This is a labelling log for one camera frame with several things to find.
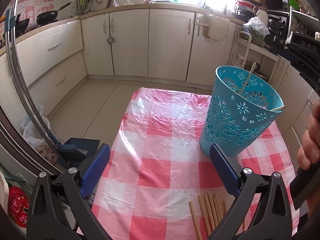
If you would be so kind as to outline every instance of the cabinet handle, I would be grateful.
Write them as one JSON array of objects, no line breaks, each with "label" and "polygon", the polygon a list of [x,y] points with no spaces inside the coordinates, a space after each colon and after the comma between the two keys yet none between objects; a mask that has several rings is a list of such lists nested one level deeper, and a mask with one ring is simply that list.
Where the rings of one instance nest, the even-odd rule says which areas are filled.
[{"label": "cabinet handle", "polygon": [[104,31],[104,34],[107,34],[107,31],[106,31],[106,20],[103,21],[103,31]]},{"label": "cabinet handle", "polygon": [[111,19],[111,31],[114,33],[115,31],[113,30],[113,18]]},{"label": "cabinet handle", "polygon": [[53,47],[49,48],[48,51],[55,49],[56,47],[60,46],[61,43],[54,45]]},{"label": "cabinet handle", "polygon": [[66,80],[67,77],[64,77],[59,83],[56,84],[56,86],[60,85],[63,81]]},{"label": "cabinet handle", "polygon": [[199,35],[200,35],[200,31],[201,31],[201,26],[198,25],[198,37],[199,37]]},{"label": "cabinet handle", "polygon": [[190,35],[191,31],[191,19],[189,19],[189,25],[188,25],[188,35]]}]

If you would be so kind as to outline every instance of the metal bolt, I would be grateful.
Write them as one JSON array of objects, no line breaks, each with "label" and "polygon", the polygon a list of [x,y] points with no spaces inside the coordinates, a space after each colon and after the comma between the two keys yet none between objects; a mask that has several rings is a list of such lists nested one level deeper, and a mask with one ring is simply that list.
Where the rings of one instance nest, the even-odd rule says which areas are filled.
[{"label": "metal bolt", "polygon": [[68,171],[70,174],[74,174],[74,173],[76,173],[77,172],[77,168],[75,168],[75,167],[72,167],[72,168],[70,168],[69,169],[69,171]]},{"label": "metal bolt", "polygon": [[47,173],[46,173],[45,171],[42,171],[42,172],[39,174],[39,177],[40,177],[40,178],[44,178],[46,175],[47,175]]},{"label": "metal bolt", "polygon": [[275,176],[277,179],[279,179],[281,177],[281,174],[279,172],[275,172],[273,174],[273,176]]},{"label": "metal bolt", "polygon": [[252,173],[252,170],[250,168],[244,168],[243,169],[243,172],[247,175],[251,174]]}]

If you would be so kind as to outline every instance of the plastic table cover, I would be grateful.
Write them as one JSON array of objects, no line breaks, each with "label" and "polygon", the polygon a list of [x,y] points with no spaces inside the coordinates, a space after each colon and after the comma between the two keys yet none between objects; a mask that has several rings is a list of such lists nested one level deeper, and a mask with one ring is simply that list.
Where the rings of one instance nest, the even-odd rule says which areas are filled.
[{"label": "plastic table cover", "polygon": [[[208,237],[198,194],[234,200],[199,145],[211,96],[140,88],[130,100],[97,188],[92,211],[114,240],[197,239],[193,200],[202,238]],[[294,232],[299,222],[289,192],[294,169],[273,122],[238,155],[257,174],[279,171],[289,193]],[[259,196],[246,215],[250,224]]]}]

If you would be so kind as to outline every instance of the red and white tablecloth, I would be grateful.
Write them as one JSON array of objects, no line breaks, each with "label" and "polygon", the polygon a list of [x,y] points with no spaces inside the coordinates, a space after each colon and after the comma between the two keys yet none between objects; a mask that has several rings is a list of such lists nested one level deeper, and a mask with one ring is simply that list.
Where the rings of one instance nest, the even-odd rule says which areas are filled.
[{"label": "red and white tablecloth", "polygon": [[[198,194],[210,190],[231,205],[233,196],[227,194],[199,145],[210,98],[146,88],[132,95],[92,207],[114,240],[196,240],[190,200],[206,239]],[[289,192],[295,174],[275,122],[238,156],[238,161],[257,174],[279,171]],[[247,225],[258,200],[255,196]],[[299,212],[294,210],[291,197],[290,203],[296,230]]]}]

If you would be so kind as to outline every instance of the teal perforated bin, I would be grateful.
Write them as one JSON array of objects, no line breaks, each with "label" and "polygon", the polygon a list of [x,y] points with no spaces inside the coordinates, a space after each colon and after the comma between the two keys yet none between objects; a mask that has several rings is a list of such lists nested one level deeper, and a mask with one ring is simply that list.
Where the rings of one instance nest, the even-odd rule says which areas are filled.
[{"label": "teal perforated bin", "polygon": [[200,137],[200,146],[208,157],[214,143],[226,155],[238,155],[282,113],[270,111],[284,105],[279,94],[254,74],[239,95],[248,74],[248,71],[233,66],[216,69],[212,97]]}]

